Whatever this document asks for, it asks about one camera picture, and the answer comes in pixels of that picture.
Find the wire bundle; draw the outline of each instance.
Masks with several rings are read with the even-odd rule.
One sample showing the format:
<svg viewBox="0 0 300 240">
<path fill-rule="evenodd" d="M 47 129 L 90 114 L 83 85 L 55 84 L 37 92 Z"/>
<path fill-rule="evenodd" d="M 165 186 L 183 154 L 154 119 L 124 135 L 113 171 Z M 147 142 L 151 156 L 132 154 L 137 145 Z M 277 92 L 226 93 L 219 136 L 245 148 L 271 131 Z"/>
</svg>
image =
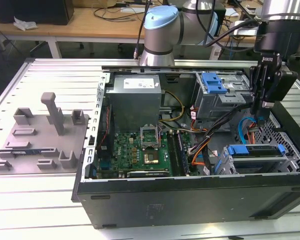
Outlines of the wire bundle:
<svg viewBox="0 0 300 240">
<path fill-rule="evenodd" d="M 212 124 L 210 129 L 208 129 L 205 132 L 205 134 L 203 136 L 203 141 L 201 141 L 198 145 L 196 145 L 192 149 L 190 149 L 189 156 L 194 155 L 191 164 L 192 165 L 199 164 L 199 162 L 196 162 L 196 158 L 198 157 L 199 153 L 208 145 L 208 143 L 211 140 L 211 136 L 215 133 L 215 131 L 217 131 L 222 125 L 228 123 L 236 113 L 238 113 L 244 109 L 250 108 L 251 106 L 252 106 L 252 103 L 246 103 L 243 105 L 239 105 L 239 106 L 235 107 L 234 109 L 232 109 L 231 111 L 224 114 L 223 116 L 221 116 L 220 118 L 218 118 Z"/>
</svg>

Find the black cable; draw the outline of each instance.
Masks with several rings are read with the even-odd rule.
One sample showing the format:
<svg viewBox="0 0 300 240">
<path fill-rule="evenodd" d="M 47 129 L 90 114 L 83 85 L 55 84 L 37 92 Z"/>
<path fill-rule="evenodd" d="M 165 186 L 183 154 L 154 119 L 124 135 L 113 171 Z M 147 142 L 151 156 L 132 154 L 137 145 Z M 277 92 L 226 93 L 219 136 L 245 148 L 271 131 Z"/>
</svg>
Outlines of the black cable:
<svg viewBox="0 0 300 240">
<path fill-rule="evenodd" d="M 242 12 L 245 13 L 245 15 L 247 15 L 247 17 L 252 20 L 254 19 L 249 13 L 248 11 L 240 4 L 240 2 L 238 2 L 237 0 L 233 0 L 235 2 L 235 4 L 242 10 Z"/>
<path fill-rule="evenodd" d="M 231 39 L 231 37 L 228 38 L 228 41 L 227 41 L 226 44 L 225 44 L 226 47 L 228 46 L 228 44 L 229 44 L 229 42 L 230 42 L 230 39 Z M 221 56 L 222 56 L 222 54 L 224 54 L 224 52 L 225 52 L 225 49 L 223 48 L 223 49 L 221 50 L 221 52 L 220 52 L 220 55 L 219 55 L 219 57 L 218 57 L 218 60 L 221 58 Z"/>
<path fill-rule="evenodd" d="M 255 22 L 256 22 L 256 20 L 254 20 L 254 19 L 250 19 L 250 20 L 241 22 L 240 24 L 234 26 L 233 28 L 230 28 L 228 31 L 225 31 L 224 33 L 222 33 L 221 35 L 219 35 L 216 39 L 214 39 L 211 42 L 209 42 L 208 44 L 206 44 L 205 47 L 206 48 L 207 47 L 211 47 L 213 44 L 217 43 L 218 41 L 220 41 L 224 37 L 228 36 L 230 33 L 233 33 L 235 30 L 237 30 L 239 28 L 242 28 L 244 26 L 250 25 L 250 24 L 255 23 Z"/>
<path fill-rule="evenodd" d="M 125 19 L 125 18 L 128 18 L 128 17 L 132 17 L 132 16 L 136 16 L 136 15 L 139 15 L 139 14 L 144 14 L 144 12 L 136 12 L 136 13 L 133 13 L 133 14 L 130 14 L 130 15 L 126 15 L 126 16 L 119 16 L 119 17 L 104 17 L 104 16 L 100 16 L 100 15 L 97 15 L 96 12 L 102 10 L 104 8 L 98 8 L 96 9 L 93 13 L 94 13 L 94 16 L 97 17 L 97 18 L 100 18 L 100 19 L 103 19 L 103 20 L 108 20 L 108 21 L 111 21 L 111 20 L 120 20 L 120 19 Z"/>
<path fill-rule="evenodd" d="M 212 19 L 214 18 L 215 7 L 216 7 L 216 0 L 213 0 L 213 1 L 212 1 L 211 12 L 210 12 L 210 16 L 209 16 L 209 23 L 208 23 L 207 31 L 205 32 L 203 44 L 207 44 L 208 33 L 209 33 L 209 31 L 210 31 L 210 28 L 211 28 Z"/>
<path fill-rule="evenodd" d="M 201 21 L 201 19 L 200 19 L 200 17 L 199 17 L 199 14 L 198 14 L 198 4 L 199 4 L 199 0 L 196 0 L 196 2 L 195 2 L 195 15 L 196 15 L 196 18 L 197 18 L 197 20 L 198 20 L 200 26 L 202 27 L 202 29 L 203 29 L 205 32 L 207 32 L 207 29 L 206 29 L 205 26 L 203 25 L 203 23 L 202 23 L 202 21 Z M 241 27 L 245 26 L 245 25 L 247 24 L 246 22 L 247 22 L 247 21 L 244 21 L 244 22 L 241 23 L 242 25 L 239 24 L 239 25 L 237 25 L 237 26 L 231 28 L 230 30 L 228 30 L 227 32 L 225 32 L 226 35 L 232 33 L 234 30 L 236 30 L 236 29 L 238 29 L 238 28 L 241 28 Z M 223 34 L 222 34 L 221 36 L 219 36 L 219 37 L 217 37 L 216 39 L 214 39 L 214 37 L 208 32 L 208 36 L 209 36 L 211 39 L 213 39 L 213 40 L 212 40 L 210 43 L 204 45 L 203 47 L 207 48 L 207 47 L 212 46 L 213 44 L 217 44 L 220 48 L 225 49 L 225 50 L 228 50 L 228 51 L 231 51 L 231 52 L 244 52 L 244 51 L 251 50 L 251 49 L 254 48 L 254 47 L 248 47 L 248 48 L 245 48 L 245 49 L 240 49 L 240 50 L 238 50 L 238 49 L 231 49 L 231 48 L 229 48 L 229 47 L 225 47 L 225 46 L 223 46 L 222 44 L 220 44 L 218 41 L 221 40 L 222 38 L 224 38 L 226 35 L 223 35 Z"/>
<path fill-rule="evenodd" d="M 0 34 L 2 35 L 2 36 L 4 36 L 4 38 L 6 39 L 6 40 L 8 40 L 9 41 L 9 43 L 11 43 L 11 45 L 15 48 L 15 50 L 17 50 L 17 52 L 20 54 L 20 55 L 22 55 L 24 58 L 26 58 L 26 56 L 13 44 L 13 42 L 9 39 L 9 38 L 7 38 L 7 36 L 6 35 L 4 35 L 4 33 L 0 30 Z"/>
<path fill-rule="evenodd" d="M 147 5 L 144 8 L 144 16 L 143 16 L 141 24 L 140 24 L 138 38 L 137 38 L 135 50 L 134 50 L 134 53 L 133 53 L 133 58 L 134 59 L 137 59 L 138 56 L 139 56 L 139 42 L 140 42 L 141 31 L 142 31 L 142 27 L 144 26 L 144 23 L 145 23 L 145 20 L 146 20 L 146 16 L 147 16 L 147 12 L 148 12 L 148 9 L 150 7 L 150 4 L 151 4 L 151 0 L 149 0 L 149 2 L 147 3 Z"/>
</svg>

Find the computer case side panel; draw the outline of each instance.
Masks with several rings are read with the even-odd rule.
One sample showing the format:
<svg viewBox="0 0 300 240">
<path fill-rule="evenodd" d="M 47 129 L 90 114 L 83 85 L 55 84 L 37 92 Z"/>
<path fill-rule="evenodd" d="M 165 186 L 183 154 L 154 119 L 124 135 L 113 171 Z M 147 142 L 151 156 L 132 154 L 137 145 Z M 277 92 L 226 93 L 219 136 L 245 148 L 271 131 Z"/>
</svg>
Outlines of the computer case side panel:
<svg viewBox="0 0 300 240">
<path fill-rule="evenodd" d="M 81 182 L 77 195 L 96 229 L 277 219 L 300 204 L 300 174 Z"/>
</svg>

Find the power cable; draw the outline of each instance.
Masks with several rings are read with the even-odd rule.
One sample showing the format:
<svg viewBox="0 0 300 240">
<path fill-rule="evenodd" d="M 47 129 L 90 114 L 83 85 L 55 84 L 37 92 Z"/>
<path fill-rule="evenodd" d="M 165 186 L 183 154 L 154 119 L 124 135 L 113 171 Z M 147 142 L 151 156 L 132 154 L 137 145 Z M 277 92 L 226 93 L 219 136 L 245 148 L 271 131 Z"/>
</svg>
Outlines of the power cable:
<svg viewBox="0 0 300 240">
<path fill-rule="evenodd" d="M 241 27 L 244 27 L 246 25 L 249 25 L 249 24 L 252 24 L 252 23 L 256 23 L 257 21 L 255 19 L 250 19 L 250 20 L 247 20 L 247 21 L 244 21 L 238 25 L 236 25 L 235 27 L 229 29 L 228 31 L 224 32 L 223 34 L 221 34 L 219 37 L 215 38 L 207 31 L 207 29 L 205 28 L 205 26 L 203 25 L 200 17 L 199 17 L 199 13 L 198 13 L 198 4 L 199 4 L 199 0 L 196 0 L 195 2 L 195 15 L 196 15 L 196 18 L 200 24 L 200 26 L 202 27 L 202 29 L 208 34 L 208 36 L 212 39 L 211 42 L 209 42 L 208 44 L 205 44 L 203 45 L 203 47 L 207 48 L 207 47 L 211 47 L 213 44 L 217 44 L 220 48 L 222 49 L 225 49 L 225 50 L 228 50 L 228 51 L 232 51 L 232 52 L 244 52 L 244 51 L 247 51 L 247 50 L 251 50 L 253 49 L 254 47 L 248 47 L 248 48 L 245 48 L 245 49 L 231 49 L 229 47 L 226 47 L 226 46 L 223 46 L 222 44 L 219 43 L 219 41 L 221 39 L 223 39 L 225 36 L 229 35 L 230 33 L 234 32 L 235 30 L 241 28 Z"/>
<path fill-rule="evenodd" d="M 247 15 L 247 17 L 252 20 L 254 19 L 249 13 L 248 11 L 240 4 L 240 2 L 238 2 L 237 0 L 233 0 L 235 2 L 235 4 L 242 10 L 242 12 L 244 12 L 245 15 Z"/>
</svg>

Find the gray vertical post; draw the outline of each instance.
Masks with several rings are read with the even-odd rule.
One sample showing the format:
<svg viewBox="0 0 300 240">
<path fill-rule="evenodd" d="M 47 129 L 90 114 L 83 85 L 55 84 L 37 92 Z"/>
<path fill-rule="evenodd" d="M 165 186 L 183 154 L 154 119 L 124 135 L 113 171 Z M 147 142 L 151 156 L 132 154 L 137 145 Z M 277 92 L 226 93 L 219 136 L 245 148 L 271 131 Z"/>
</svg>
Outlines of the gray vertical post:
<svg viewBox="0 0 300 240">
<path fill-rule="evenodd" d="M 55 103 L 56 95 L 54 92 L 44 92 L 41 96 L 41 102 L 46 105 L 49 111 L 55 130 L 59 136 L 64 134 L 65 128 L 63 125 L 62 116 L 58 113 L 58 109 Z"/>
</svg>

